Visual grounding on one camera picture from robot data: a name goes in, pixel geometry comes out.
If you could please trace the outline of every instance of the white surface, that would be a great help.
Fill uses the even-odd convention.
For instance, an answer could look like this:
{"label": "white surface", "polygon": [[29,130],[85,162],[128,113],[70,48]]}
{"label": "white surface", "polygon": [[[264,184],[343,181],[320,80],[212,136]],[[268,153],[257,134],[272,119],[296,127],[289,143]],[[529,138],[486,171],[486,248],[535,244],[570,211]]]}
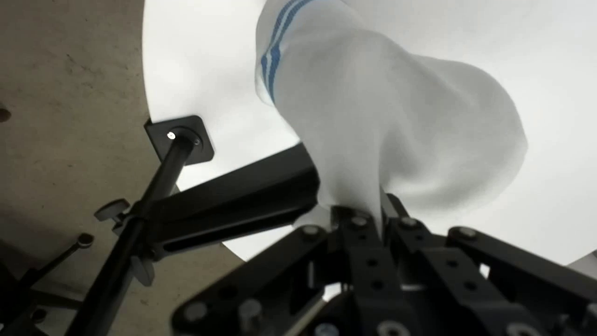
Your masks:
{"label": "white surface", "polygon": [[[281,117],[253,93],[259,1],[145,3],[151,117],[199,113],[216,149],[212,162],[182,171],[180,188],[296,141]],[[597,1],[348,1],[410,52],[485,69],[518,106],[529,141],[520,175],[496,201],[449,224],[481,227],[561,263],[593,250]]]}

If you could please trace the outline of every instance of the black metal bracket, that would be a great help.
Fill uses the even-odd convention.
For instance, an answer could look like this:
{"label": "black metal bracket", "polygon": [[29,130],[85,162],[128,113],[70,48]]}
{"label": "black metal bracket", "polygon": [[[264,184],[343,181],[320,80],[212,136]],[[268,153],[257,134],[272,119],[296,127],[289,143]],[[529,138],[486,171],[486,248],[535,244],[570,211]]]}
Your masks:
{"label": "black metal bracket", "polygon": [[210,160],[214,155],[212,145],[207,136],[207,130],[205,130],[205,125],[203,125],[201,117],[197,117],[197,115],[167,119],[167,121],[160,121],[160,123],[147,121],[145,132],[147,132],[147,136],[152,143],[152,149],[160,160],[164,160],[164,156],[171,145],[171,140],[175,140],[175,136],[179,136],[180,132],[194,132],[194,136],[197,138],[197,143],[190,151],[186,164],[205,162],[205,160]]}

